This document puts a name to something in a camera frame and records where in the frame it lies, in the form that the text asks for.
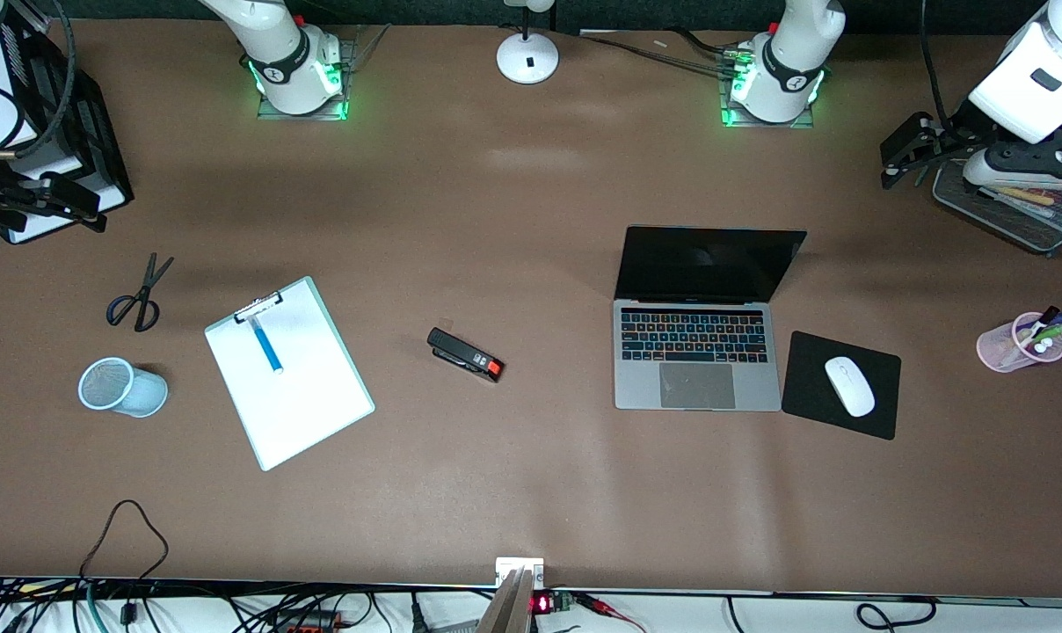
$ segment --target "laptop trackpad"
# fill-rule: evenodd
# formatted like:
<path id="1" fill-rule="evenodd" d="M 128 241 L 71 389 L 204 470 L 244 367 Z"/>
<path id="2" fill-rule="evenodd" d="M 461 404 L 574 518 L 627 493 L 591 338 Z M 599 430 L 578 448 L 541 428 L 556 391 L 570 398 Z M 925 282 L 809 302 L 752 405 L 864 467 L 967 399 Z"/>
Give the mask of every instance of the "laptop trackpad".
<path id="1" fill-rule="evenodd" d="M 661 363 L 665 409 L 733 409 L 735 375 L 724 363 Z"/>

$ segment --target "computer mouse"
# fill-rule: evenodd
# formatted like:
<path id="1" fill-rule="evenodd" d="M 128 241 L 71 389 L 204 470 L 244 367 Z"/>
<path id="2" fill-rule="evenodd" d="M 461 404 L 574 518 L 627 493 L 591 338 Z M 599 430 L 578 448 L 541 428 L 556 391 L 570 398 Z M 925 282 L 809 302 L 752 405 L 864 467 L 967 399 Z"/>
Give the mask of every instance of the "computer mouse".
<path id="1" fill-rule="evenodd" d="M 832 389 L 836 390 L 850 416 L 862 417 L 876 408 L 876 394 L 871 392 L 868 378 L 855 360 L 837 356 L 824 363 L 824 372 L 828 373 Z"/>

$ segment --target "laptop screen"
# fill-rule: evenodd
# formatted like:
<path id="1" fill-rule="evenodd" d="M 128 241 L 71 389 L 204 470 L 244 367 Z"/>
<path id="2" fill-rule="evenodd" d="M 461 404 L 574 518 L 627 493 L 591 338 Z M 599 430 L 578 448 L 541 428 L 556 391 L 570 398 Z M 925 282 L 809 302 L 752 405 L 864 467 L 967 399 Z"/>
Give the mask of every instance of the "laptop screen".
<path id="1" fill-rule="evenodd" d="M 615 298 L 769 301 L 805 236 L 751 228 L 629 227 Z"/>

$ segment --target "black scissors handle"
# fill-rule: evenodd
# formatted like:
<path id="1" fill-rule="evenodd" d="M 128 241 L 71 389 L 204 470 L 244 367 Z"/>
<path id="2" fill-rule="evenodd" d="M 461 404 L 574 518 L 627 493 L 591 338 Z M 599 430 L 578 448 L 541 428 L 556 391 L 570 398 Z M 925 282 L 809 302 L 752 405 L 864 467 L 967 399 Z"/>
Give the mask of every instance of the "black scissors handle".
<path id="1" fill-rule="evenodd" d="M 149 288 L 143 288 L 136 295 L 121 295 L 113 300 L 113 302 L 109 302 L 109 307 L 105 309 L 105 320 L 109 321 L 109 325 L 120 325 L 120 322 L 125 320 L 125 314 L 133 309 L 133 306 L 140 304 L 140 312 L 136 314 L 136 325 L 134 325 L 133 329 L 137 332 L 142 332 L 152 328 L 152 325 L 155 325 L 156 321 L 160 320 L 160 306 L 156 305 L 154 301 L 149 301 Z M 149 308 L 152 309 L 152 319 L 145 321 L 144 316 L 149 313 Z"/>

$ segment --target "keyboard key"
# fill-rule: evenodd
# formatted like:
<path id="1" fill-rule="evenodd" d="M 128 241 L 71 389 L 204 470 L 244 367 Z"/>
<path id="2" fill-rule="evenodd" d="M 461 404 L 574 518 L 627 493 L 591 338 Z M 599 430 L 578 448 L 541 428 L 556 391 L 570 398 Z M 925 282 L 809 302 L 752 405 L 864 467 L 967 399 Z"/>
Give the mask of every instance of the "keyboard key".
<path id="1" fill-rule="evenodd" d="M 696 363 L 713 363 L 715 355 L 707 352 L 665 352 L 664 360 L 687 360 Z"/>

